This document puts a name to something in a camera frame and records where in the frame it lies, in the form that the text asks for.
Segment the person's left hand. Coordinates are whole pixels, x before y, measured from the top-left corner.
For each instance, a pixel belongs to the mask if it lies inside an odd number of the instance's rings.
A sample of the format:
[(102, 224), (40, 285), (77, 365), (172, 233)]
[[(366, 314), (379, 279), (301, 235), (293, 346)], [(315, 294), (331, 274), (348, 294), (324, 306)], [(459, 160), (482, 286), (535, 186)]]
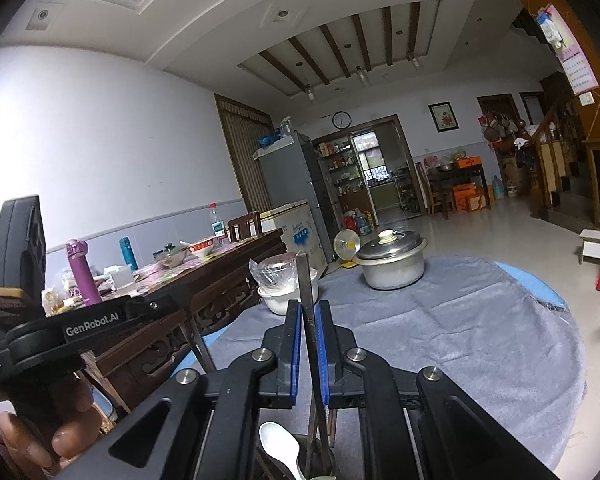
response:
[(100, 437), (91, 384), (72, 374), (7, 390), (14, 410), (0, 414), (0, 452), (15, 474), (49, 479)]

